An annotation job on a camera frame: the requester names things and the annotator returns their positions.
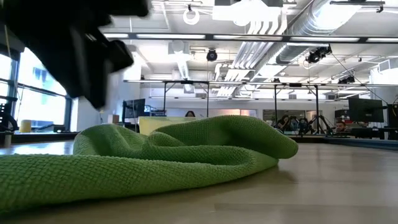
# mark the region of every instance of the green towel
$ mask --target green towel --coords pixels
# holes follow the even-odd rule
[[[104,124],[78,134],[73,155],[0,156],[0,213],[205,187],[270,168],[297,148],[246,116],[175,124],[149,136]]]

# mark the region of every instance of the monitor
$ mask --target monitor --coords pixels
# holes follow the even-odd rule
[[[123,102],[124,118],[145,116],[145,99],[127,100]]]
[[[381,100],[348,98],[349,119],[362,122],[384,122]]]

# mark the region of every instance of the ceiling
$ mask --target ceiling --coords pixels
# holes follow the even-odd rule
[[[296,0],[297,5],[287,10],[288,23],[302,11],[310,0]],[[245,34],[249,26],[237,26],[232,21],[215,21],[212,19],[211,9],[213,1],[202,1],[203,10],[200,20],[195,25],[188,25],[183,20],[185,4],[179,6],[165,4],[164,11],[159,1],[153,5],[154,9],[147,18],[114,17],[114,24],[103,28],[103,32],[160,32],[160,33],[209,33],[209,34]],[[362,7],[346,24],[334,31],[333,35],[398,35],[398,1],[387,0],[384,12],[376,13],[377,7]],[[171,74],[178,70],[177,63],[168,59],[168,40],[125,40],[128,45],[135,45],[146,61],[142,68],[145,78],[157,77],[157,74]],[[187,62],[189,70],[203,70],[214,72],[217,63],[232,62],[239,52],[242,42],[222,41],[189,41],[191,60]],[[207,62],[208,49],[216,49],[216,62]],[[345,68],[354,68],[355,75],[362,82],[368,81],[369,69],[377,65],[376,62],[398,55],[397,45],[374,44],[331,44],[333,54]],[[321,63],[312,65],[304,62],[305,56],[300,57],[293,66],[283,70],[284,76],[279,77],[282,82],[327,82],[330,77],[346,69],[333,56],[329,55]]]

